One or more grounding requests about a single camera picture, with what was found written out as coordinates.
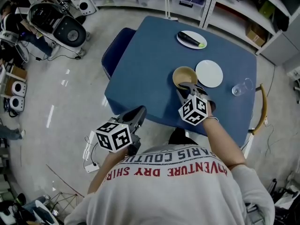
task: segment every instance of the blue table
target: blue table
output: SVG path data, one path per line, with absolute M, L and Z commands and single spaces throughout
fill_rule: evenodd
M 181 45 L 176 34 L 190 30 L 204 36 L 205 49 L 193 50 Z M 172 127 L 206 135 L 202 125 L 181 120 L 181 103 L 173 84 L 173 71 L 180 66 L 195 69 L 202 60 L 215 61 L 223 70 L 223 81 L 216 88 L 204 89 L 216 103 L 214 115 L 242 146 L 249 129 L 255 89 L 235 97 L 231 89 L 250 78 L 256 84 L 256 57 L 243 48 L 210 32 L 180 22 L 148 16 L 135 33 L 114 71 L 105 96 L 114 114 L 144 105 L 147 119 Z

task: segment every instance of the eggplant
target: eggplant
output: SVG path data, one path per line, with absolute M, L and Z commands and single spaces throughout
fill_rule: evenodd
M 198 41 L 196 41 L 195 39 L 193 39 L 192 37 L 190 37 L 189 35 L 185 34 L 184 32 L 179 32 L 177 33 L 177 36 L 184 42 L 187 42 L 191 45 L 197 46 L 197 47 L 204 47 L 204 44 L 199 43 Z

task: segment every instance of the chair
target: chair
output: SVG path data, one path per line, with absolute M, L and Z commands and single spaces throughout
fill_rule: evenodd
M 104 53 L 101 63 L 108 79 L 113 75 L 135 32 L 133 29 L 123 28 Z
M 266 96 L 266 92 L 263 88 L 263 85 L 261 84 L 258 88 L 255 89 L 255 91 L 262 91 L 262 114 L 261 114 L 261 118 L 259 119 L 259 122 L 257 124 L 257 126 L 253 129 L 249 129 L 248 132 L 251 134 L 249 137 L 248 142 L 246 143 L 246 145 L 244 145 L 244 147 L 242 148 L 242 150 L 244 148 L 246 148 L 244 150 L 244 156 L 245 158 L 247 158 L 249 152 L 250 152 L 250 148 L 252 146 L 252 142 L 253 142 L 253 138 L 254 135 L 258 132 L 258 130 L 260 129 L 260 127 L 263 125 L 266 117 L 267 117 L 267 111 L 268 111 L 268 100 L 267 100 L 267 96 Z

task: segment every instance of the wooden chair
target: wooden chair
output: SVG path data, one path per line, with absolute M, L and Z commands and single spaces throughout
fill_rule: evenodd
M 257 91 L 262 92 L 262 114 L 261 114 L 261 118 L 259 119 L 259 122 L 258 122 L 257 126 L 253 129 L 248 130 L 248 132 L 250 133 L 250 137 L 249 137 L 248 142 L 242 148 L 242 149 L 244 149 L 243 152 L 244 152 L 245 158 L 248 157 L 248 154 L 250 152 L 252 142 L 253 142 L 253 139 L 254 139 L 254 135 L 257 134 L 257 132 L 259 131 L 259 129 L 261 128 L 261 126 L 263 125 L 263 123 L 264 123 L 264 121 L 267 117 L 268 100 L 267 100 L 266 92 L 263 88 L 263 84 L 261 84 L 258 88 L 255 89 L 255 92 L 257 92 Z

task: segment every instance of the blue chair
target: blue chair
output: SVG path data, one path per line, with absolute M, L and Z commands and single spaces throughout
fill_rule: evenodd
M 108 79 L 113 75 L 135 32 L 133 29 L 123 28 L 104 53 L 101 63 Z

